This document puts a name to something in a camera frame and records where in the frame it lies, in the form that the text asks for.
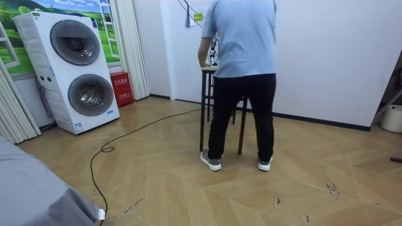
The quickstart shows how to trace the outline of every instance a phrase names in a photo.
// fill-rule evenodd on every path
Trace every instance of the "round door window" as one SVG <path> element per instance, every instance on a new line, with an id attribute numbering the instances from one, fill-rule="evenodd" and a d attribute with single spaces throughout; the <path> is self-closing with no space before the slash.
<path id="1" fill-rule="evenodd" d="M 98 75 L 87 74 L 76 78 L 68 88 L 68 101 L 79 113 L 98 116 L 113 103 L 112 85 Z"/>
<path id="2" fill-rule="evenodd" d="M 94 32 L 72 19 L 59 21 L 53 26 L 50 42 L 60 57 L 74 65 L 88 65 L 99 56 L 100 46 Z"/>

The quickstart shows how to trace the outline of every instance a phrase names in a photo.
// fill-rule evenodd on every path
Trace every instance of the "black pants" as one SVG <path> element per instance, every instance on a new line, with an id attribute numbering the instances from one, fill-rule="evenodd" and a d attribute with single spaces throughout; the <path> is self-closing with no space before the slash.
<path id="1" fill-rule="evenodd" d="M 224 153 L 231 112 L 245 96 L 253 108 L 259 160 L 268 162 L 273 155 L 274 145 L 272 103 L 276 74 L 215 78 L 214 82 L 214 118 L 209 133 L 209 159 L 220 159 Z"/>

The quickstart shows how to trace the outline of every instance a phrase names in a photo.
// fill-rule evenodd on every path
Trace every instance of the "light blue t-shirt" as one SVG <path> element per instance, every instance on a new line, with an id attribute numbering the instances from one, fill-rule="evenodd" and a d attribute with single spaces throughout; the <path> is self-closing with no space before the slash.
<path id="1" fill-rule="evenodd" d="M 216 77 L 276 73 L 275 0 L 213 0 L 205 18 L 202 37 L 219 36 Z"/>

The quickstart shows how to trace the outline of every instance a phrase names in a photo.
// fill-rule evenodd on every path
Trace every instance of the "white bucket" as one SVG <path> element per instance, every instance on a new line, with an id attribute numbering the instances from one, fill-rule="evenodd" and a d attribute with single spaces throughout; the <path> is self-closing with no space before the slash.
<path id="1" fill-rule="evenodd" d="M 402 106 L 390 105 L 385 111 L 381 127 L 389 132 L 402 133 Z"/>

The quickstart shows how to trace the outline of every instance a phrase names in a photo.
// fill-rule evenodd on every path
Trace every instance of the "washing machine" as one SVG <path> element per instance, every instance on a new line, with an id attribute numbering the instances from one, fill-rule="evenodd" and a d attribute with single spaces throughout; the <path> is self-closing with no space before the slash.
<path id="1" fill-rule="evenodd" d="M 94 19 L 30 12 L 14 22 L 59 127 L 79 134 L 119 117 Z"/>

